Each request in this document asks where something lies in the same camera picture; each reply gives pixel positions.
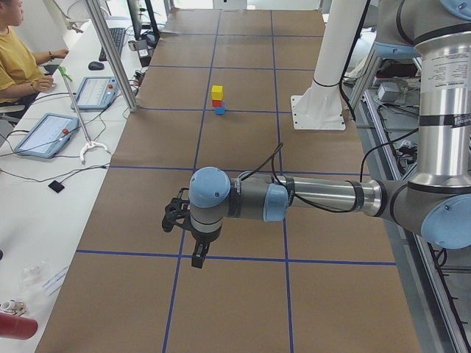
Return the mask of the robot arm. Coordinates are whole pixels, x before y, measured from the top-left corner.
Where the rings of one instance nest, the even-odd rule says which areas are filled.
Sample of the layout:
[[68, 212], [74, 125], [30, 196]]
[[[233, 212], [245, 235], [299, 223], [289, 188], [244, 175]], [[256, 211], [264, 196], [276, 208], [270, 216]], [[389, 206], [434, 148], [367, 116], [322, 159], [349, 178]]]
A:
[[350, 245], [390, 205], [406, 226], [425, 217], [431, 195], [358, 181], [361, 144], [336, 87], [358, 17], [191, 10], [185, 25], [229, 108], [208, 107], [202, 122], [189, 215], [211, 232], [199, 235], [193, 266], [259, 260], [270, 234], [287, 235], [285, 261], [310, 262], [315, 242]]

